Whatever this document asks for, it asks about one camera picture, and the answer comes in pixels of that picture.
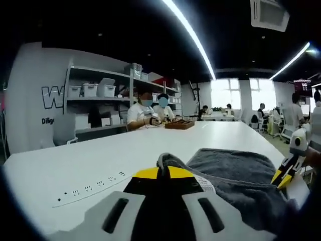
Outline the person's right hand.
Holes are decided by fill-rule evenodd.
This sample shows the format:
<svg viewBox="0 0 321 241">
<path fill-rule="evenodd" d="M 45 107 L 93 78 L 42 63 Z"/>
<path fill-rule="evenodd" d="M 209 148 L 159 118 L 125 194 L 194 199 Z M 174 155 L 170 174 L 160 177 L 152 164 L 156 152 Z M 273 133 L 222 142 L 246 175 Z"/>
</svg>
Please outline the person's right hand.
<svg viewBox="0 0 321 241">
<path fill-rule="evenodd" d="M 315 149 L 309 148 L 304 160 L 305 166 L 320 168 L 321 153 Z"/>
</svg>

